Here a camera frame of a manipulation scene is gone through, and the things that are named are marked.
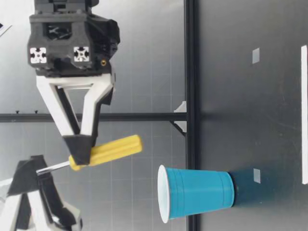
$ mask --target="white bracket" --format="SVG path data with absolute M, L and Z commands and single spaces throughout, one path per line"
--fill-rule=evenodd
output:
M 183 101 L 182 104 L 174 111 L 175 113 L 183 113 L 187 112 L 186 101 Z M 178 125 L 184 133 L 187 133 L 187 121 L 174 121 L 176 125 Z
M 37 76 L 38 90 L 62 136 L 72 136 L 75 133 L 61 103 L 57 88 L 63 89 L 72 109 L 67 90 L 89 89 L 84 98 L 80 134 L 91 136 L 97 103 L 111 91 L 114 83 L 115 76 L 113 73 L 95 77 L 47 78 L 45 76 Z

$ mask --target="screwdriver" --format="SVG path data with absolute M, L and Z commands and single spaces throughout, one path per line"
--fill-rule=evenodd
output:
M 69 157 L 68 161 L 46 167 L 40 170 L 37 170 L 37 175 L 43 175 L 67 166 L 70 166 L 74 171 L 80 171 L 86 166 L 97 166 L 103 163 L 117 160 L 129 155 L 133 155 L 142 151 L 142 141 L 140 136 L 134 135 L 126 138 L 122 138 L 116 141 L 112 141 L 102 146 L 93 147 L 91 150 L 90 163 L 89 165 L 76 165 L 72 156 Z

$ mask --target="white strip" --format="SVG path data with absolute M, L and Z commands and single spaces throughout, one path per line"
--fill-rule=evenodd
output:
M 61 231 L 61 229 L 55 227 L 54 224 L 49 223 L 47 212 L 39 191 L 29 192 L 28 198 L 36 229 L 38 231 Z
M 302 47 L 302 183 L 308 184 L 308 67 L 307 46 Z
M 254 168 L 254 182 L 261 183 L 261 171 L 260 169 Z
M 16 196 L 9 196 L 6 199 L 4 209 L 0 217 L 1 231 L 15 230 L 21 196 L 21 194 Z
M 13 182 L 13 178 L 10 178 L 10 179 L 7 179 L 7 180 L 0 181 L 0 188 L 1 188 L 1 187 L 3 187 L 3 186 L 10 185 L 12 182 Z
M 260 62 L 260 48 L 252 51 L 252 64 Z

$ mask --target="gray wall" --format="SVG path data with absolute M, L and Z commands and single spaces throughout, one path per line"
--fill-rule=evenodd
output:
M 0 1 L 0 113 L 47 113 L 26 64 L 32 0 Z M 113 58 L 116 92 L 102 112 L 171 112 L 185 99 L 183 0 L 102 0 L 94 13 L 118 21 L 121 45 Z M 70 94 L 81 112 L 84 92 Z M 67 202 L 80 208 L 86 231 L 184 231 L 186 220 L 163 224 L 157 202 L 160 164 L 185 168 L 185 138 L 168 122 L 100 123 L 97 144 L 139 134 L 144 151 L 75 173 L 54 173 Z M 19 160 L 43 154 L 49 165 L 67 160 L 53 123 L 0 124 L 0 180 L 12 177 Z M 0 189 L 5 195 L 7 189 Z
M 35 72 L 26 63 L 33 12 L 32 0 L 0 2 L 0 23 L 13 25 L 0 38 L 2 113 L 48 112 L 36 89 Z M 175 110 L 185 98 L 183 0 L 102 0 L 93 12 L 118 21 L 122 40 L 112 58 L 117 77 L 113 103 L 102 112 Z M 72 92 L 71 97 L 82 112 L 83 94 Z
M 163 224 L 156 192 L 160 164 L 185 168 L 185 138 L 169 122 L 104 122 L 99 133 L 97 144 L 140 134 L 144 151 L 80 172 L 65 168 L 53 173 L 64 200 L 81 210 L 84 230 L 186 230 L 184 218 Z M 0 124 L 0 180 L 13 176 L 18 161 L 38 154 L 48 165 L 67 161 L 54 123 Z M 0 188 L 0 196 L 6 191 Z

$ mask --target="metal rod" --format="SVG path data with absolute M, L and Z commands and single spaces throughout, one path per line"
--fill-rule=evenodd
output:
M 63 162 L 63 163 L 60 163 L 60 164 L 57 164 L 57 165 L 53 165 L 53 166 L 50 166 L 50 167 L 39 169 L 36 172 L 37 172 L 38 176 L 41 176 L 45 173 L 49 173 L 49 172 L 61 169 L 63 167 L 67 167 L 69 165 L 70 165 L 69 161 L 66 161 L 66 162 Z M 2 181 L 0 181 L 0 188 L 3 187 L 3 186 L 10 185 L 12 182 L 13 182 L 13 178 L 2 180 Z
M 52 172 L 52 171 L 55 171 L 55 170 L 58 170 L 58 169 L 61 169 L 63 167 L 67 167 L 67 166 L 69 166 L 69 161 L 37 170 L 37 175 L 40 176 L 40 175 L 43 175 L 45 173 L 49 173 L 49 172 Z
M 81 121 L 82 114 L 77 114 Z M 100 121 L 186 121 L 186 113 L 106 113 Z M 53 122 L 50 114 L 0 114 L 0 123 Z
M 185 0 L 185 78 L 187 101 L 186 167 L 196 169 L 199 154 L 199 102 L 197 81 L 197 11 L 196 0 Z M 187 230 L 197 231 L 199 217 L 188 216 Z

